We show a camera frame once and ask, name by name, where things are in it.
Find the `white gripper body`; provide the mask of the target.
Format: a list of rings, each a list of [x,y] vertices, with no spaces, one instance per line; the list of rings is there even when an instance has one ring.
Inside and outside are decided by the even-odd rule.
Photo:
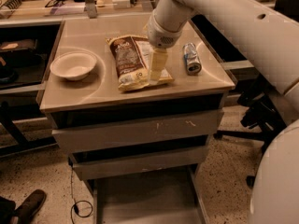
[[[149,43],[160,49],[172,48],[182,33],[183,23],[154,10],[147,23]]]

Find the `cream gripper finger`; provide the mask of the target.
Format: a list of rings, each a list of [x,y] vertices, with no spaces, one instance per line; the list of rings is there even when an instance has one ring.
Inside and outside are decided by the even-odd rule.
[[[164,70],[168,53],[166,49],[151,48],[149,51],[149,84],[157,84]]]

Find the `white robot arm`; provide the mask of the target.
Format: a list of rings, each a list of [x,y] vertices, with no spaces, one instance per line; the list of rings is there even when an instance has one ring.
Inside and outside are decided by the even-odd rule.
[[[299,24],[254,0],[160,0],[149,42],[173,47],[188,19],[202,14],[299,110]],[[251,194],[249,224],[299,224],[299,119],[263,154]]]

